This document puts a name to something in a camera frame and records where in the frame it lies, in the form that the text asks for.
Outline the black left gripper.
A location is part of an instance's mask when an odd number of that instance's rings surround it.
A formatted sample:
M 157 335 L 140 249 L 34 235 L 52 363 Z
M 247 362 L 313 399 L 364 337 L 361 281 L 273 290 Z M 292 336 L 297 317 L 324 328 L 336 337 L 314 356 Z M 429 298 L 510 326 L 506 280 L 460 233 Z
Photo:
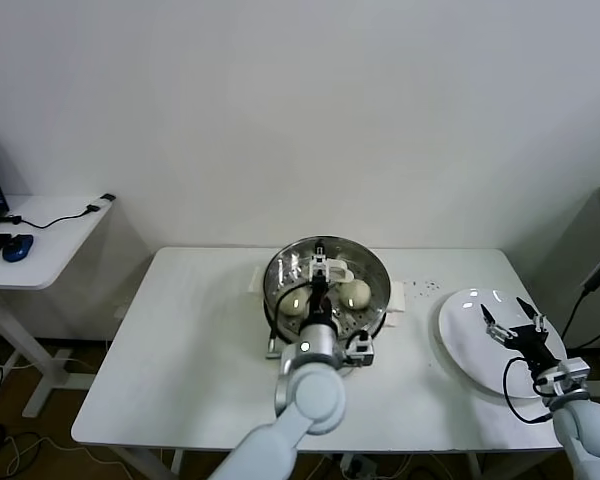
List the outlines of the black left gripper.
M 332 303 L 328 297 L 330 281 L 329 265 L 323 241 L 314 245 L 313 261 L 309 264 L 311 294 L 309 296 L 308 325 L 333 326 Z

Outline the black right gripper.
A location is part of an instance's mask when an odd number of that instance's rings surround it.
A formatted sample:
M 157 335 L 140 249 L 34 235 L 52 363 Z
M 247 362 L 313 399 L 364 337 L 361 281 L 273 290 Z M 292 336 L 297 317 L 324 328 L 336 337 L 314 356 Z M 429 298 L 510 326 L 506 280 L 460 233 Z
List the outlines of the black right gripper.
M 522 298 L 517 297 L 516 301 L 528 322 L 510 330 L 499 325 L 485 305 L 480 305 L 486 333 L 501 345 L 507 343 L 509 350 L 519 352 L 527 362 L 531 378 L 537 379 L 543 372 L 556 367 L 560 360 L 546 346 L 548 338 L 548 330 L 545 327 L 546 316 Z

